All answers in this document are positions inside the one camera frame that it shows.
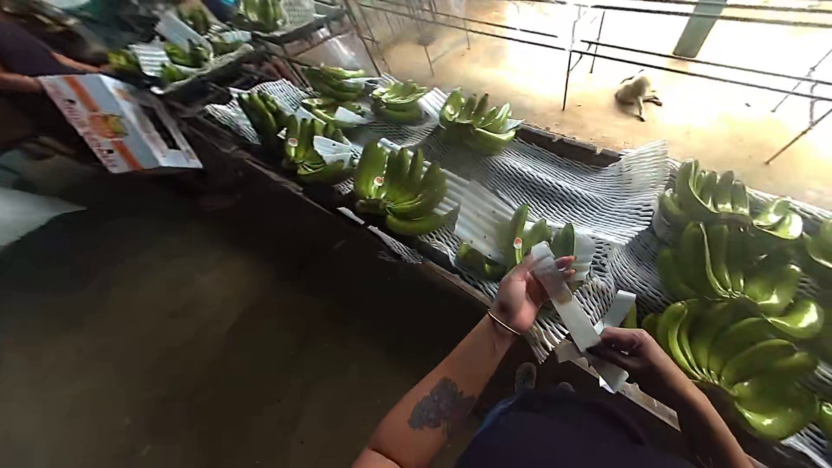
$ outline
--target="hand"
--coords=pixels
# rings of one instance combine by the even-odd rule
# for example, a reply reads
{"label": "hand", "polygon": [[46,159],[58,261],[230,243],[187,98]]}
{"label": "hand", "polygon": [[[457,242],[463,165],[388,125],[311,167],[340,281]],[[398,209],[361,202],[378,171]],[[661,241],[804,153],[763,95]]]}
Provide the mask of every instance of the hand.
{"label": "hand", "polygon": [[[564,270],[573,261],[574,256],[562,256],[555,264]],[[500,281],[497,299],[491,308],[492,314],[517,333],[524,333],[532,327],[540,306],[549,299],[546,290],[532,273],[533,265],[531,254],[526,255],[522,262]],[[575,271],[568,270],[562,274],[565,281],[572,277]]]}
{"label": "hand", "polygon": [[639,387],[669,406],[696,386],[642,329],[609,326],[601,332],[601,344],[587,349],[593,355],[627,371]]}

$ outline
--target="foam net mesh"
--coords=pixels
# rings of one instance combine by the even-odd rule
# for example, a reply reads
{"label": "foam net mesh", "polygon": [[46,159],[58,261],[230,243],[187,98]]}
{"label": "foam net mesh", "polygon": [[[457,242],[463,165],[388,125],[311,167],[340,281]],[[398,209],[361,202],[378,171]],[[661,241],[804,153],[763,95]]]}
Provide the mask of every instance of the foam net mesh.
{"label": "foam net mesh", "polygon": [[[381,78],[382,84],[390,81],[390,77]],[[262,83],[254,90],[268,92],[290,108],[298,107],[309,96],[286,80]],[[509,206],[529,203],[531,219],[546,218],[559,224],[573,222],[589,231],[595,251],[587,280],[575,295],[593,323],[602,318],[619,289],[636,293],[640,319],[649,313],[661,313],[673,302],[658,276],[655,259],[662,240],[651,226],[655,221],[656,197],[672,183],[678,168],[678,163],[668,158],[665,142],[624,151],[622,159],[608,167],[575,162],[519,138],[499,155],[484,157],[443,137],[437,115],[445,97],[438,89],[423,97],[420,105],[425,116],[415,125],[375,121],[346,132],[346,136],[356,152],[366,142],[382,137],[400,146],[421,147],[426,159],[440,163],[462,179],[479,182]],[[247,141],[258,141],[236,102],[211,104],[205,110]],[[346,193],[352,186],[350,179],[335,188]],[[775,198],[758,191],[750,194],[752,205],[758,206]],[[818,207],[801,202],[793,205],[810,232],[815,232],[822,220],[832,217],[832,213]],[[403,260],[421,261],[422,257],[414,249],[375,227],[369,228]],[[453,233],[452,222],[421,236],[420,240],[446,253],[455,265],[461,240]],[[483,280],[455,266],[462,279],[493,300],[498,289],[496,282]],[[816,297],[819,292],[818,285],[808,277],[801,280],[802,296]],[[548,308],[539,314],[525,337],[535,356],[543,362],[567,334],[560,318]],[[806,385],[824,393],[832,391],[832,366],[821,363]],[[782,443],[805,453],[819,466],[830,466],[823,456],[826,442],[814,425]]]}

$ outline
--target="dark shirt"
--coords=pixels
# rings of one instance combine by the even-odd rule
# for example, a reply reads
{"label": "dark shirt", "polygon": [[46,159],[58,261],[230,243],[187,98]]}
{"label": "dark shirt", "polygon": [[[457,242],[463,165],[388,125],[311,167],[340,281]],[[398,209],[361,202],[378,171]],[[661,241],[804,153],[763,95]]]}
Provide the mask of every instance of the dark shirt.
{"label": "dark shirt", "polygon": [[508,412],[473,438],[457,460],[457,468],[515,466],[693,467],[652,448],[612,406],[552,389],[520,396]]}
{"label": "dark shirt", "polygon": [[28,77],[83,73],[60,63],[49,46],[24,27],[3,20],[0,20],[0,64],[7,72]]}

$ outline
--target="banana box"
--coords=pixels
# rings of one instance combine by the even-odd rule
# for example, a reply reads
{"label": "banana box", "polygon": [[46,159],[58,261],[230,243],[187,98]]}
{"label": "banana box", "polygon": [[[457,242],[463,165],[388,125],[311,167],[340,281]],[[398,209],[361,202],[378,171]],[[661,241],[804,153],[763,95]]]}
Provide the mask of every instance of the banana box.
{"label": "banana box", "polygon": [[202,167],[176,121],[150,93],[99,74],[38,80],[110,172]]}

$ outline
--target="metal frame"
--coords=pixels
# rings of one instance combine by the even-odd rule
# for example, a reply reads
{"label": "metal frame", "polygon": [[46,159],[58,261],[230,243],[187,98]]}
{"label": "metal frame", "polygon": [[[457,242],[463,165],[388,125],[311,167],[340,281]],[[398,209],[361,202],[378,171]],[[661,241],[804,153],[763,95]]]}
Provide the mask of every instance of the metal frame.
{"label": "metal frame", "polygon": [[[595,41],[589,41],[589,40],[581,39],[580,42],[583,42],[587,45],[587,50],[582,51],[582,50],[577,50],[577,49],[567,50],[565,47],[559,47],[559,46],[555,46],[555,45],[552,45],[552,44],[546,44],[546,43],[537,42],[537,41],[533,41],[533,40],[520,39],[520,38],[516,38],[516,37],[503,36],[503,35],[500,35],[500,34],[495,34],[493,32],[481,31],[481,30],[477,30],[475,28],[469,27],[468,23],[470,22],[470,23],[473,23],[473,24],[482,24],[482,25],[489,26],[489,27],[497,27],[497,28],[501,28],[501,29],[524,32],[524,33],[527,33],[527,34],[533,34],[533,35],[537,35],[537,36],[540,36],[540,37],[557,37],[557,35],[551,34],[551,33],[548,33],[548,32],[533,31],[533,30],[524,29],[524,28],[521,28],[521,27],[513,27],[513,26],[508,26],[508,25],[504,25],[504,24],[495,23],[495,22],[487,22],[487,21],[483,21],[483,20],[478,20],[476,18],[460,17],[458,15],[453,15],[453,14],[450,14],[450,13],[438,12],[435,9],[434,10],[428,10],[428,9],[425,9],[425,8],[415,8],[413,6],[402,4],[400,2],[395,2],[395,1],[392,1],[392,0],[373,0],[373,1],[374,2],[380,2],[380,3],[387,3],[387,4],[390,4],[390,5],[394,5],[395,7],[406,7],[410,12],[418,12],[419,10],[421,10],[422,12],[429,12],[429,13],[432,14],[432,16],[434,18],[436,18],[437,16],[441,16],[441,17],[449,17],[449,18],[462,20],[463,25],[460,27],[460,26],[457,26],[455,24],[449,24],[447,22],[438,21],[437,19],[427,19],[427,18],[424,18],[424,17],[416,16],[414,14],[408,14],[406,12],[396,11],[396,10],[390,9],[390,8],[380,7],[380,6],[377,6],[377,5],[370,5],[370,4],[361,2],[361,0],[355,0],[356,4],[358,6],[358,9],[362,12],[362,15],[364,15],[363,10],[366,8],[368,10],[375,10],[375,11],[383,12],[385,17],[388,20],[389,20],[389,17],[387,15],[393,14],[393,15],[396,15],[396,16],[399,16],[399,17],[409,18],[409,19],[414,20],[416,22],[427,22],[427,23],[436,24],[436,25],[439,25],[439,26],[445,26],[445,27],[450,27],[452,29],[458,29],[458,30],[461,30],[461,31],[465,31],[466,41],[468,42],[468,48],[470,48],[470,43],[471,43],[470,39],[468,38],[468,34],[470,32],[473,32],[475,34],[480,34],[480,35],[483,35],[483,36],[495,37],[495,38],[498,38],[498,39],[505,39],[505,40],[508,40],[508,41],[520,42],[520,43],[525,43],[525,44],[529,44],[529,45],[533,45],[533,46],[545,47],[545,48],[555,49],[555,50],[563,50],[563,51],[567,52],[567,68],[566,68],[566,77],[565,77],[565,80],[564,80],[564,87],[563,87],[562,110],[566,110],[567,95],[568,95],[568,91],[569,91],[569,75],[572,72],[572,70],[574,69],[574,67],[577,65],[577,62],[574,62],[574,64],[573,64],[573,61],[572,61],[572,54],[573,53],[579,54],[578,61],[580,61],[580,59],[583,58],[583,56],[585,56],[585,55],[592,57],[592,65],[590,66],[590,73],[592,73],[594,71],[596,57],[599,57],[599,58],[605,58],[607,60],[612,60],[614,62],[630,63],[630,64],[641,66],[641,67],[647,67],[647,68],[652,68],[652,69],[656,69],[656,70],[662,70],[662,71],[665,71],[665,72],[679,73],[679,74],[687,75],[687,76],[690,76],[690,77],[706,78],[706,79],[710,79],[710,80],[714,80],[714,81],[718,81],[718,82],[726,82],[726,83],[737,84],[737,85],[746,86],[746,87],[755,87],[755,88],[759,88],[759,89],[765,89],[766,91],[781,92],[781,93],[785,94],[784,100],[788,96],[798,96],[798,97],[806,97],[808,99],[813,100],[813,102],[816,102],[816,101],[832,102],[832,96],[830,96],[830,97],[817,96],[813,93],[815,86],[818,85],[818,84],[824,84],[824,85],[832,86],[832,82],[825,81],[825,80],[818,80],[818,79],[815,79],[811,76],[812,75],[811,72],[814,71],[814,67],[812,67],[810,72],[807,73],[804,77],[797,77],[797,76],[788,75],[788,74],[784,74],[784,73],[768,72],[766,70],[757,70],[757,69],[754,69],[754,68],[737,67],[737,66],[734,66],[734,65],[728,65],[728,64],[724,64],[724,63],[708,62],[708,61],[705,61],[705,60],[698,60],[698,59],[695,59],[695,58],[679,57],[679,56],[665,54],[665,53],[641,50],[641,49],[636,49],[636,48],[632,48],[632,47],[624,47],[624,46],[618,46],[618,45],[615,45],[615,44],[609,44],[609,43],[601,42],[601,34],[602,34],[603,25],[604,25],[604,17],[606,16],[606,11],[607,10],[626,11],[626,12],[643,12],[643,13],[650,13],[650,14],[684,16],[684,17],[710,17],[710,18],[721,19],[721,20],[726,20],[726,21],[758,22],[758,23],[764,23],[764,24],[777,24],[777,25],[801,26],[801,27],[832,28],[832,22],[829,22],[829,23],[826,23],[826,22],[796,22],[796,21],[788,21],[788,20],[770,20],[770,19],[753,18],[753,17],[733,17],[733,16],[726,16],[726,15],[712,15],[712,14],[693,13],[693,12],[672,12],[672,11],[667,11],[667,10],[651,10],[651,9],[645,9],[645,8],[618,7],[618,6],[612,6],[612,5],[581,5],[581,4],[575,4],[575,3],[567,3],[563,0],[522,0],[524,2],[539,2],[539,3],[563,4],[563,5],[573,4],[573,5],[577,5],[577,6],[592,7],[592,8],[601,9],[602,14],[601,14],[601,21],[598,24],[597,39]],[[644,0],[644,1],[658,2],[658,3],[680,4],[680,5],[696,5],[697,4],[697,2],[693,1],[693,0]],[[747,4],[727,4],[727,5],[722,4],[722,3],[719,3],[719,4],[724,5],[726,8],[736,7],[736,8],[748,9],[748,10],[764,10],[764,11],[777,11],[777,12],[812,12],[812,13],[818,13],[818,14],[832,13],[832,10],[814,10],[812,8],[769,7],[769,6],[762,6],[762,5],[757,6],[757,5],[747,5]],[[371,27],[369,25],[369,22],[366,21],[366,17],[364,17],[364,20],[365,20],[365,26],[368,29],[368,33],[372,37],[373,34],[371,32]],[[376,46],[378,47],[379,44],[378,44],[377,41],[374,40],[374,37],[373,37],[372,40],[376,43]],[[595,48],[592,52],[590,52],[590,48],[592,46],[595,46]],[[725,68],[725,69],[730,69],[730,70],[739,70],[739,71],[742,71],[742,72],[755,73],[755,74],[760,74],[760,75],[770,76],[770,77],[789,78],[789,79],[796,80],[797,84],[791,90],[788,90],[788,89],[781,89],[781,88],[777,88],[777,87],[769,87],[769,86],[760,85],[760,84],[756,84],[756,83],[752,83],[752,82],[742,82],[742,81],[738,81],[738,80],[732,80],[732,79],[728,79],[728,78],[723,78],[723,77],[718,77],[718,76],[713,76],[713,75],[707,75],[707,74],[703,74],[703,73],[688,72],[686,70],[678,70],[678,69],[675,69],[675,68],[662,67],[662,66],[659,66],[659,65],[652,65],[650,63],[638,62],[638,61],[635,61],[635,60],[628,60],[628,59],[625,59],[625,58],[612,57],[612,56],[609,56],[609,55],[600,54],[600,53],[598,53],[598,48],[599,47],[609,47],[610,49],[622,50],[622,51],[627,51],[627,52],[635,52],[635,53],[650,55],[650,56],[653,56],[653,57],[670,58],[670,59],[674,59],[674,60],[680,60],[680,61],[683,61],[683,62],[700,63],[700,64],[708,65],[708,66],[711,66],[711,67]],[[426,46],[424,46],[423,48],[424,48],[424,51],[425,51],[425,56],[428,59],[428,65],[430,67],[431,74],[433,75],[434,74],[433,73],[433,61],[431,60],[428,48]],[[798,92],[797,91],[798,86],[802,82],[808,82],[808,83],[812,84],[812,87],[810,89],[810,93]],[[778,157],[783,151],[785,151],[785,149],[787,149],[795,141],[800,139],[800,137],[805,135],[809,130],[811,130],[815,125],[817,125],[817,123],[822,121],[827,115],[829,115],[829,112],[827,112],[826,114],[821,116],[817,121],[813,121],[813,122],[810,121],[810,125],[800,135],[798,135],[792,142],[787,144],[785,147],[780,149],[774,156],[770,157],[766,161],[766,164],[770,163],[776,157]]]}

